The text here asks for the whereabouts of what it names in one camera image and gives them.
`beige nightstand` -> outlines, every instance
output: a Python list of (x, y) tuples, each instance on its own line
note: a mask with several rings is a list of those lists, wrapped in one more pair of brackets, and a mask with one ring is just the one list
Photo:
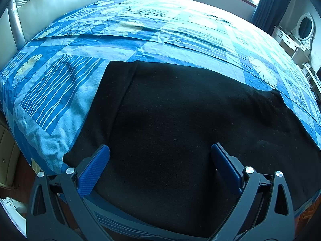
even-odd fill
[(13, 189), (20, 149), (12, 137), (4, 114), (0, 112), (0, 187)]
[(310, 51), (291, 33), (285, 33), (279, 26), (275, 26), (272, 37), (301, 69), (304, 63), (310, 61)]

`black cloth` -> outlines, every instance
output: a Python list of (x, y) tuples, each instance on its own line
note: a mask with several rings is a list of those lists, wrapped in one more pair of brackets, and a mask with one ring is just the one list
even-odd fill
[(106, 144), (98, 194), (146, 223), (209, 237), (236, 201), (210, 159), (216, 142), (259, 173), (281, 170), (294, 209), (321, 189), (321, 151), (277, 90), (165, 63), (110, 62), (63, 161), (75, 167)]

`silver screw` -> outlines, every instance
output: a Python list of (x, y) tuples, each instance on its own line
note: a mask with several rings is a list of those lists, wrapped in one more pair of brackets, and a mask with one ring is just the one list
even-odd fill
[(254, 168), (252, 168), (252, 167), (246, 167), (246, 168), (245, 168), (245, 171), (246, 171), (247, 173), (249, 173), (249, 174), (252, 174), (252, 173), (254, 172)]
[(67, 174), (72, 174), (72, 173), (74, 173), (75, 172), (75, 169), (74, 168), (67, 168), (67, 170), (66, 170), (66, 173)]
[(279, 171), (279, 170), (276, 172), (276, 175), (277, 175), (278, 177), (283, 177), (282, 171)]
[(42, 178), (44, 176), (44, 174), (45, 173), (43, 171), (40, 171), (40, 172), (38, 172), (37, 177)]

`bed sheet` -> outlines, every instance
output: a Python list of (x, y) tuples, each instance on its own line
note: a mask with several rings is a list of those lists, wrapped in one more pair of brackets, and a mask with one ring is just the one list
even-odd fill
[(54, 21), (1, 71), (3, 112), (30, 164), (49, 174), (65, 170), (62, 157), (112, 60), (207, 68), (260, 90), (278, 89), (321, 147), (314, 95), (271, 36), (191, 0), (102, 0)]

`tufted headboard cushion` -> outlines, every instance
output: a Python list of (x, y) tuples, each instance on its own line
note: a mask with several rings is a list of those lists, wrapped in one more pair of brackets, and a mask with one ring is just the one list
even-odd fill
[(37, 33), (64, 14), (99, 0), (11, 0), (0, 18), (0, 70)]

